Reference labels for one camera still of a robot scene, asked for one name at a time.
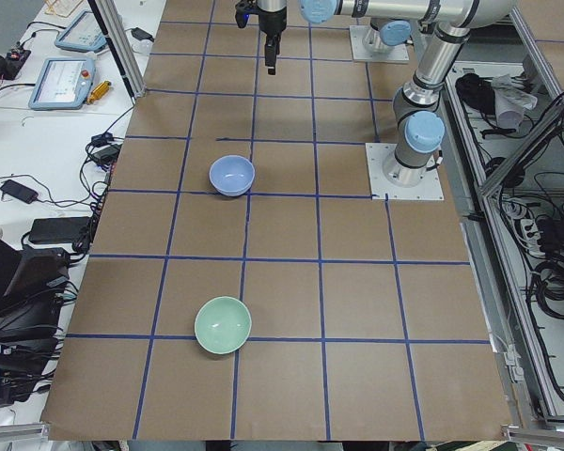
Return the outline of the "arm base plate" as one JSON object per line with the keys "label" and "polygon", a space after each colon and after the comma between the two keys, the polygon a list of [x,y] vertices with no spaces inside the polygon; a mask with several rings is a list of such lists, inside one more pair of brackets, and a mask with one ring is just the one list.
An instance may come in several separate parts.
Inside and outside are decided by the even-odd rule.
{"label": "arm base plate", "polygon": [[353,61],[407,64],[410,60],[405,43],[384,44],[380,33],[370,25],[351,25],[349,34]]}
{"label": "arm base plate", "polygon": [[432,156],[424,167],[400,165],[395,144],[366,143],[370,195],[374,200],[444,201],[438,170]]}

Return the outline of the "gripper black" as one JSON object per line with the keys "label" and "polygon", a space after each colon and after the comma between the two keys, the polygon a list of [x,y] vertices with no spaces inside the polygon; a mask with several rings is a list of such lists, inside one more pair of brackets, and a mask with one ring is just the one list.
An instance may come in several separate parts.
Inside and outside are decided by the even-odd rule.
{"label": "gripper black", "polygon": [[287,1],[258,0],[257,8],[259,29],[266,35],[264,44],[265,67],[269,75],[276,75],[280,41],[287,28]]}

